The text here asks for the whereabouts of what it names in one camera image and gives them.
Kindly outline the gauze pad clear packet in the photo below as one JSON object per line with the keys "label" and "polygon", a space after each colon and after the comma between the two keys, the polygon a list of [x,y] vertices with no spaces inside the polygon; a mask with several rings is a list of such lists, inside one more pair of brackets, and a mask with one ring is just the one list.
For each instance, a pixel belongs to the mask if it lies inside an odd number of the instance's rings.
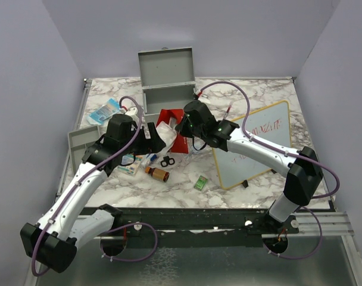
{"label": "gauze pad clear packet", "polygon": [[171,128],[166,122],[160,122],[156,127],[157,132],[159,133],[161,139],[166,143],[166,147],[163,148],[159,154],[167,153],[173,146],[176,138],[177,132]]}

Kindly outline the red first aid pouch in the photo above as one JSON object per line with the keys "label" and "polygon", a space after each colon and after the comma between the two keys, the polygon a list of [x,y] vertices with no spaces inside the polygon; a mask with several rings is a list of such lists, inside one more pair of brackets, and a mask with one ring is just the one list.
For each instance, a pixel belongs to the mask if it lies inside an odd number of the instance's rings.
{"label": "red first aid pouch", "polygon": [[156,126],[164,122],[174,136],[173,145],[170,148],[172,153],[189,153],[188,140],[176,131],[176,126],[181,122],[183,115],[182,109],[162,109],[157,120]]}

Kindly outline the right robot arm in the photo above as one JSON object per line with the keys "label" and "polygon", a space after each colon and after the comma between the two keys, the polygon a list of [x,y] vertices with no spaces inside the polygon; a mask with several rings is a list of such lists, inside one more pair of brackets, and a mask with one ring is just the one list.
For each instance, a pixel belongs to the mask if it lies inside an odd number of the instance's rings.
{"label": "right robot arm", "polygon": [[183,108],[176,131],[187,138],[199,138],[208,146],[253,159],[286,178],[283,193],[268,209],[264,226],[271,233],[285,227],[287,218],[307,206],[323,179],[313,149],[301,151],[277,145],[242,130],[237,123],[216,120],[206,104],[193,100]]}

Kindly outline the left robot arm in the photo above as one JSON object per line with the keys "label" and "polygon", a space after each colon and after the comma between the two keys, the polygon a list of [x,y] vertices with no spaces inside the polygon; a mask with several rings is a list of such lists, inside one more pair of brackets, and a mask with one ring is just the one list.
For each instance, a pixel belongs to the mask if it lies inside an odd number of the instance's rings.
{"label": "left robot arm", "polygon": [[86,150],[73,180],[59,199],[35,224],[22,227],[23,247],[33,263],[64,272],[78,249],[88,241],[99,234],[120,232],[121,211],[108,204],[83,221],[77,218],[125,155],[157,153],[166,146],[153,122],[148,123],[148,130],[150,137],[146,138],[141,123],[124,114],[109,120],[106,133]]}

